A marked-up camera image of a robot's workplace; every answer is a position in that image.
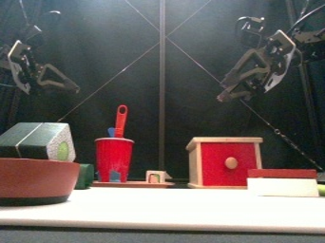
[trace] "metal pole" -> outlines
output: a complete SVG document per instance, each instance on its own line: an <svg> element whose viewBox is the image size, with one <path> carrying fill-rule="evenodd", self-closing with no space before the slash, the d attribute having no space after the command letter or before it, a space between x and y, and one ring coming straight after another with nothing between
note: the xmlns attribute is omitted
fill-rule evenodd
<svg viewBox="0 0 325 243"><path fill-rule="evenodd" d="M165 0L161 0L159 170L165 169Z"/></svg>
<svg viewBox="0 0 325 243"><path fill-rule="evenodd" d="M294 11L293 1L286 0L286 5L288 5L289 24L293 26L293 24L297 21L297 14ZM301 84L302 84L304 93L305 93L305 102L306 102L308 113L309 113L309 122L310 122L312 135L313 135L316 160L322 161L324 150L322 150L320 127L318 127L316 109L314 109L314 103L313 103L313 89L312 89L312 84L310 84L310 79L309 79L308 65L301 64L298 68L300 68L298 70L300 70L300 76L301 76Z"/></svg>

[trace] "round knob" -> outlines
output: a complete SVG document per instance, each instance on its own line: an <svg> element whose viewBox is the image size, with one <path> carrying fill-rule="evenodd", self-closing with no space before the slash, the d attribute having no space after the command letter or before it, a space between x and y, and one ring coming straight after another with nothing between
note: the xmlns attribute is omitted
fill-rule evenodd
<svg viewBox="0 0 325 243"><path fill-rule="evenodd" d="M238 160L234 157L229 157L225 161L225 165L229 169L234 170L238 167Z"/></svg>

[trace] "red panel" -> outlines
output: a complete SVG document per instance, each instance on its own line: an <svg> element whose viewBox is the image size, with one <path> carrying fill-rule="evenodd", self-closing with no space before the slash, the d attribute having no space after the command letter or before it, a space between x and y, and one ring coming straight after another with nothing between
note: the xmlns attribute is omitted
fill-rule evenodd
<svg viewBox="0 0 325 243"><path fill-rule="evenodd" d="M313 169L261 169L249 170L250 178L317 178Z"/></svg>
<svg viewBox="0 0 325 243"><path fill-rule="evenodd" d="M246 186L248 170L257 169L254 143L202 142L202 175L205 186ZM238 160L238 167L229 169L229 157Z"/></svg>

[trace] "table surface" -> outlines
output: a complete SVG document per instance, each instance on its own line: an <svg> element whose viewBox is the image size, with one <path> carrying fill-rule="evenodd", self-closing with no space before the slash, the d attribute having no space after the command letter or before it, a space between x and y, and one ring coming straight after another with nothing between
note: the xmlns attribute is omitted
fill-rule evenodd
<svg viewBox="0 0 325 243"><path fill-rule="evenodd" d="M325 197L246 190L90 188L64 203L0 207L0 225L325 234Z"/></svg>

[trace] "white block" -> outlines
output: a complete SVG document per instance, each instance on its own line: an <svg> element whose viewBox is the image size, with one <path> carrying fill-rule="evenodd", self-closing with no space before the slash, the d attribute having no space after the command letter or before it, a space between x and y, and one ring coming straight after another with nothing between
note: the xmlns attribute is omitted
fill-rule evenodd
<svg viewBox="0 0 325 243"><path fill-rule="evenodd" d="M257 196L318 196L314 178L249 178L248 190Z"/></svg>

